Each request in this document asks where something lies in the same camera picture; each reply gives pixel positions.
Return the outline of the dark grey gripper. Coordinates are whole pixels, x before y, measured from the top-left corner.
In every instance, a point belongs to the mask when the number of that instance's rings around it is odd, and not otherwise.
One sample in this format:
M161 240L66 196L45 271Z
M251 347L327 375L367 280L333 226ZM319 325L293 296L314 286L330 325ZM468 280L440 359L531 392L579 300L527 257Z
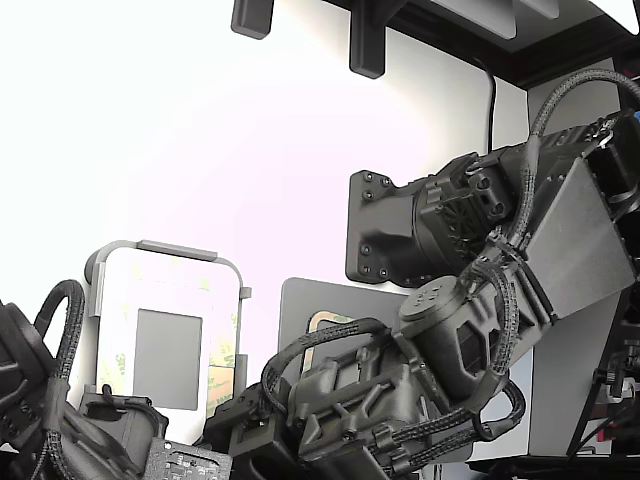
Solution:
M84 450L84 459L77 470L81 478L142 478L154 438L164 438L169 419L161 414L147 397L121 396L104 385L103 392L86 391L81 400L80 414L92 425L115 440L100 453ZM223 403L204 424L194 447L228 447L235 425L234 406Z

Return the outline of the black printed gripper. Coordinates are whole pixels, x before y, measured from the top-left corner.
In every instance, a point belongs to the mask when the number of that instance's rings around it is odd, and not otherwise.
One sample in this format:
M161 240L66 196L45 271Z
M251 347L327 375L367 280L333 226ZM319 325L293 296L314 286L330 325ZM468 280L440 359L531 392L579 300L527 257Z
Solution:
M416 347L393 337L361 344L316 346L288 398L287 424L310 479L413 479L410 457L431 446L429 435L405 429L435 411L431 372ZM266 400L254 383L222 405L225 421L266 418Z

